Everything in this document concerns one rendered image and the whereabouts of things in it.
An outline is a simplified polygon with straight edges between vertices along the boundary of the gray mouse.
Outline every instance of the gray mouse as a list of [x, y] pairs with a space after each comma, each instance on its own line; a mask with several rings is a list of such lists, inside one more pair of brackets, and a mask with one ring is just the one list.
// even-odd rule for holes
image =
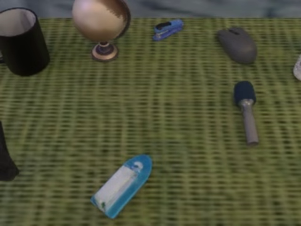
[[218, 40], [228, 56], [240, 64], [251, 64], [257, 56], [252, 37], [243, 28], [231, 27], [217, 32]]

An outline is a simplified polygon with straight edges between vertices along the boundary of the dark blue brush head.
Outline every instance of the dark blue brush head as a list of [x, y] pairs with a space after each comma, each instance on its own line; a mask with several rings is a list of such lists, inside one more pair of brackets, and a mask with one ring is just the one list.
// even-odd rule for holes
[[240, 81], [234, 87], [234, 101], [236, 105], [239, 105], [239, 102], [243, 99], [252, 99], [254, 104], [256, 102], [255, 91], [252, 83], [249, 81]]

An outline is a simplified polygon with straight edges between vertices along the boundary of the black mug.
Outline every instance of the black mug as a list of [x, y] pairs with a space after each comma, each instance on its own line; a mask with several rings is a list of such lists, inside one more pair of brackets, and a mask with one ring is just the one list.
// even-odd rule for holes
[[0, 12], [0, 50], [9, 70], [20, 76], [37, 74], [50, 61], [38, 17], [26, 8]]

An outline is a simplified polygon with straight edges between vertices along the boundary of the green woven surface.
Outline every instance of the green woven surface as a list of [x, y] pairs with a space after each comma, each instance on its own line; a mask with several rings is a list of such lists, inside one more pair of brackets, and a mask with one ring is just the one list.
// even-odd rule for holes
[[[119, 59], [102, 64], [70, 19], [44, 19], [49, 67], [20, 78], [0, 66], [0, 119], [21, 171], [0, 182], [1, 226], [301, 226], [301, 20], [184, 19], [153, 42], [162, 21], [135, 19]], [[231, 25], [256, 40], [254, 65], [214, 39]], [[240, 80], [258, 97], [252, 149], [232, 100]], [[109, 220], [90, 197], [141, 153], [151, 177]]]

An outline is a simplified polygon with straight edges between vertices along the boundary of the gray wall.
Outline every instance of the gray wall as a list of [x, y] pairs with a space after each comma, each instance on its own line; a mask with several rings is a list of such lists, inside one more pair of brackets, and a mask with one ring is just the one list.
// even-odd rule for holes
[[[301, 0], [126, 0], [137, 17], [301, 17]], [[71, 17], [73, 0], [0, 0], [0, 10], [27, 7], [40, 17]]]

